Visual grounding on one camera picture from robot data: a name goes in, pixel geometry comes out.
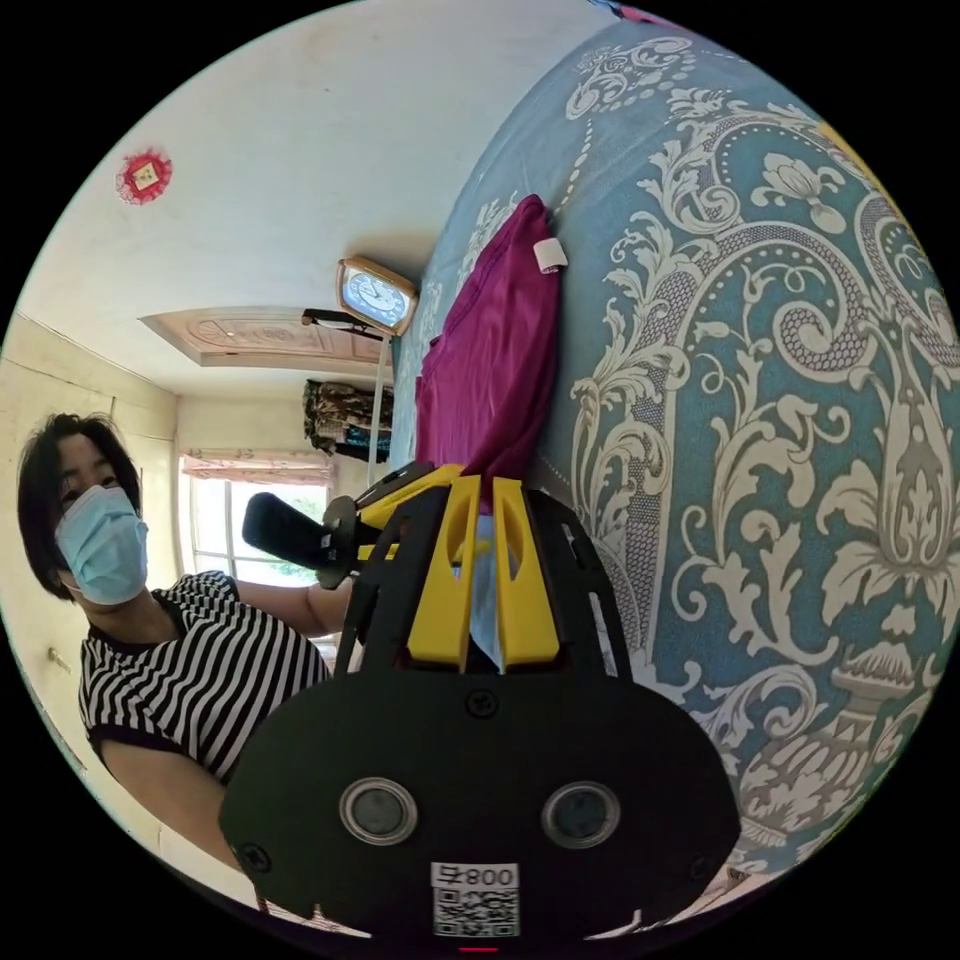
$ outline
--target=blue surgical mask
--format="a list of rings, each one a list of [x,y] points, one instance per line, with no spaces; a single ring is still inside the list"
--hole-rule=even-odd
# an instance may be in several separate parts
[[[77,588],[91,603],[126,603],[146,585],[147,525],[119,487],[86,490],[54,537]]]

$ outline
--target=striped shirt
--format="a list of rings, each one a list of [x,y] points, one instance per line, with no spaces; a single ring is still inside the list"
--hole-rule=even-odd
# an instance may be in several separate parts
[[[154,597],[180,638],[121,643],[95,627],[81,650],[80,714],[104,740],[186,754],[222,783],[281,703],[327,678],[317,648],[281,620],[241,603],[234,580],[186,576]]]

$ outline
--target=purple shirt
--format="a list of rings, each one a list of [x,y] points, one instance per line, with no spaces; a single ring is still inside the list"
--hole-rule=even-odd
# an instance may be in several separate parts
[[[542,273],[550,239],[539,197],[524,199],[484,248],[430,345],[417,379],[417,460],[523,480],[550,409],[557,371],[560,272]]]

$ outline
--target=yellow bracket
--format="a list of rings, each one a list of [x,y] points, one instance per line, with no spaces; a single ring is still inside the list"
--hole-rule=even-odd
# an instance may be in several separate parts
[[[429,490],[431,487],[449,487],[461,473],[463,473],[463,466],[455,463],[446,467],[438,467],[432,473],[413,480],[405,487],[400,487],[393,493],[387,494],[382,500],[377,500],[375,503],[371,503],[369,507],[364,507],[360,510],[358,519],[368,527],[383,530],[393,516],[393,511],[401,503],[412,500],[418,493],[423,493],[424,490]]]
[[[480,477],[458,474],[450,484],[447,509],[407,640],[407,651],[412,659],[455,667],[461,673],[466,668],[470,640],[470,600],[479,508]],[[458,555],[462,557],[459,577],[453,569]]]
[[[552,663],[560,652],[533,530],[518,480],[493,481],[497,620],[504,670]],[[510,553],[515,569],[511,569]]]
[[[481,553],[489,553],[492,547],[493,547],[493,544],[489,540],[478,540],[474,553],[477,556],[480,556]],[[391,546],[390,549],[387,550],[387,559],[392,560],[396,552],[397,552],[397,545],[393,544],[393,546]],[[357,558],[360,560],[369,560],[371,553],[373,553],[373,545],[367,544],[366,546],[360,547],[360,549],[357,550]],[[462,547],[457,551],[457,555],[453,558],[453,562],[454,563],[463,562]]]

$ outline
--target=bed sheet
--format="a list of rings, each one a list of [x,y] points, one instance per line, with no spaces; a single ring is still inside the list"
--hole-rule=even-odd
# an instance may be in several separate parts
[[[569,267],[528,482],[592,536],[633,679],[713,738],[731,864],[782,871],[879,783],[953,644],[952,318],[808,106],[702,37],[618,21],[527,94],[457,200],[399,344],[395,464],[429,342],[529,193]]]

